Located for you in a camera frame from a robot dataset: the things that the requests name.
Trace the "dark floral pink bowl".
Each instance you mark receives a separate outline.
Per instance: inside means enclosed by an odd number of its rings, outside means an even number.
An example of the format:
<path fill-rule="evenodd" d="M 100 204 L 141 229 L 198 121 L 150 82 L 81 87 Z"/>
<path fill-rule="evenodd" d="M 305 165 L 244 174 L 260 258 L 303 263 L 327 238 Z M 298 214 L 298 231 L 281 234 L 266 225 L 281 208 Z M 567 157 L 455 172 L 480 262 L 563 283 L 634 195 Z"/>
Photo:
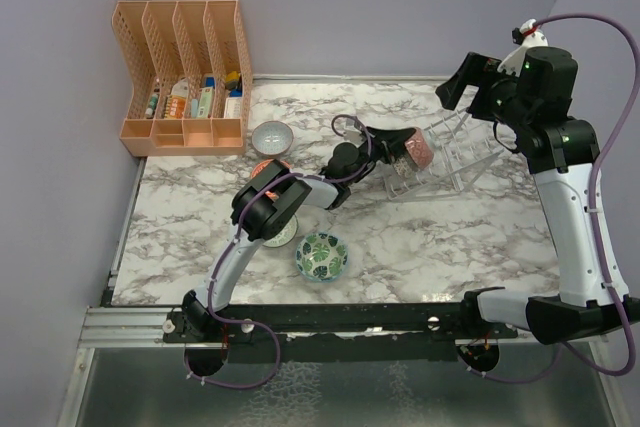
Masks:
<path fill-rule="evenodd" d="M 416 171 L 425 170 L 434 159 L 433 149 L 429 146 L 423 132 L 415 129 L 404 142 L 404 147 L 413 168 Z"/>

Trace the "grey blue bowl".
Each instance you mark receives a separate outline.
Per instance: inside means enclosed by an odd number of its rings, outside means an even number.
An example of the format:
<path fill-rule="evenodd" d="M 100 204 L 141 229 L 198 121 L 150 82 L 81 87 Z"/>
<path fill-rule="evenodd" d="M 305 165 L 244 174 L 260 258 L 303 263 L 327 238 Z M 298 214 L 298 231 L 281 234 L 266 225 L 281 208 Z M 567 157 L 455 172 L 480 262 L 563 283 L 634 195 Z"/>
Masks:
<path fill-rule="evenodd" d="M 292 146 L 294 134 L 289 125 L 280 121 L 266 121 L 254 128 L 251 144 L 254 150 L 265 157 L 277 157 Z"/>

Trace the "orange white floral bowl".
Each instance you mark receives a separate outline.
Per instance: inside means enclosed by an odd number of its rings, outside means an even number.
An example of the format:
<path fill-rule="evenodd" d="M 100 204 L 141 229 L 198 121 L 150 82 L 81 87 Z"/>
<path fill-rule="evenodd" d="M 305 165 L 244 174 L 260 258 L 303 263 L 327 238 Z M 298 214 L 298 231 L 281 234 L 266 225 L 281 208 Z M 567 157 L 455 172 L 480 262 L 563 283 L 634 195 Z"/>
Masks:
<path fill-rule="evenodd" d="M 291 165 L 286 161 L 277 159 L 268 159 L 257 164 L 250 175 L 251 179 L 274 179 L 289 174 L 291 171 Z"/>

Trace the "white green patterned bowl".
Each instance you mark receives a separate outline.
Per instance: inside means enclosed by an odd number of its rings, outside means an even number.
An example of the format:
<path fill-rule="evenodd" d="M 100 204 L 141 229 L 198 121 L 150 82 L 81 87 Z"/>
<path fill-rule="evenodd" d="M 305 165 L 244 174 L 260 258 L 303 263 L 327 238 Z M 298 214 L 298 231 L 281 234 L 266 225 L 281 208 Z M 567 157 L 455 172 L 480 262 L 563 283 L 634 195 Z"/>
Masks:
<path fill-rule="evenodd" d="M 273 238 L 264 242 L 267 248 L 280 248 L 293 240 L 298 231 L 298 220 L 295 215 L 291 217 L 285 227 Z"/>

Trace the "white brown lattice bowl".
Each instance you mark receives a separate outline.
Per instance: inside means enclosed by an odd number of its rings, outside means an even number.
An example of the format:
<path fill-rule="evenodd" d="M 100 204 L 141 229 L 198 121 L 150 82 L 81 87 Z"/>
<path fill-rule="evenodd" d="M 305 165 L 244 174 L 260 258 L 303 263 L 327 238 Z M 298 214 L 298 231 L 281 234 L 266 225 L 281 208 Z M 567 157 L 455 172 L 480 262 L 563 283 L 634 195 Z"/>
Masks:
<path fill-rule="evenodd" d="M 410 158 L 398 157 L 394 160 L 392 167 L 397 176 L 403 180 L 407 180 L 415 174 L 413 163 Z"/>

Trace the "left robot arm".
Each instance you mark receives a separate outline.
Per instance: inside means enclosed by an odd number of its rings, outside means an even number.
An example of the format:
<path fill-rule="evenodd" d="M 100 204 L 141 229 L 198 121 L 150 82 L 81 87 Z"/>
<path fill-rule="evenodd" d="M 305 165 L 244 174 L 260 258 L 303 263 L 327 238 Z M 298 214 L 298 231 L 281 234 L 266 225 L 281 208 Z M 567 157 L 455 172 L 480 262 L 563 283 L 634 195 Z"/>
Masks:
<path fill-rule="evenodd" d="M 426 169 L 433 149 L 419 128 L 382 130 L 354 122 L 359 146 L 342 134 L 328 163 L 316 175 L 296 173 L 273 160 L 232 200 L 230 235 L 226 247 L 210 267 L 204 285 L 189 291 L 182 301 L 186 329 L 206 342 L 220 332 L 226 308 L 241 274 L 264 243 L 278 235 L 303 205 L 333 210 L 351 195 L 350 187 L 371 173 L 379 162 L 399 176 Z"/>

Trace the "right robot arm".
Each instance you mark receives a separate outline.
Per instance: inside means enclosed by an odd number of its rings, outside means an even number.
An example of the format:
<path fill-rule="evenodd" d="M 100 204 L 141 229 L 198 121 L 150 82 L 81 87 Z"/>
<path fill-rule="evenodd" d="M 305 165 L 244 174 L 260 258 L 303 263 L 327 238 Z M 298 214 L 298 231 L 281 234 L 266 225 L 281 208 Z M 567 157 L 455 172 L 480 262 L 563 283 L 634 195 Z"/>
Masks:
<path fill-rule="evenodd" d="M 465 88 L 474 86 L 471 117 L 515 133 L 558 258 L 559 292 L 476 291 L 466 297 L 474 305 L 459 314 L 461 330 L 481 338 L 495 323 L 510 324 L 550 345 L 617 330 L 622 314 L 638 322 L 639 301 L 617 266 L 600 190 L 589 185 L 600 154 L 597 136 L 587 121 L 568 114 L 577 62 L 566 50 L 542 46 L 526 51 L 519 74 L 503 73 L 499 64 L 470 52 L 436 94 L 443 108 L 453 110 Z"/>

